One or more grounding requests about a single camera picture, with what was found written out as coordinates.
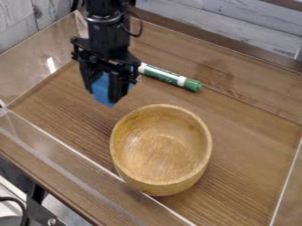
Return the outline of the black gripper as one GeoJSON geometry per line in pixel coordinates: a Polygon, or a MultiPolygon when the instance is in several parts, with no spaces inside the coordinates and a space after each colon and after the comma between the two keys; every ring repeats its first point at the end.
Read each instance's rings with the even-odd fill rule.
{"type": "Polygon", "coordinates": [[[127,95],[128,84],[136,83],[140,61],[128,51],[118,56],[107,57],[89,46],[88,39],[75,37],[71,39],[71,43],[73,44],[72,59],[79,62],[85,90],[89,94],[93,93],[92,84],[104,72],[110,72],[108,100],[118,103],[127,95]]]}

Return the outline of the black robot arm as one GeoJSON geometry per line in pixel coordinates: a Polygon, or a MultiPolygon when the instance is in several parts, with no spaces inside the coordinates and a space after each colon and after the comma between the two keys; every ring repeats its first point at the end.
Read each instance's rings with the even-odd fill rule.
{"type": "Polygon", "coordinates": [[[139,20],[138,33],[131,32],[130,0],[85,0],[88,37],[73,37],[72,59],[85,90],[104,105],[114,107],[136,84],[142,61],[128,50],[130,39],[143,33],[139,20]]]}

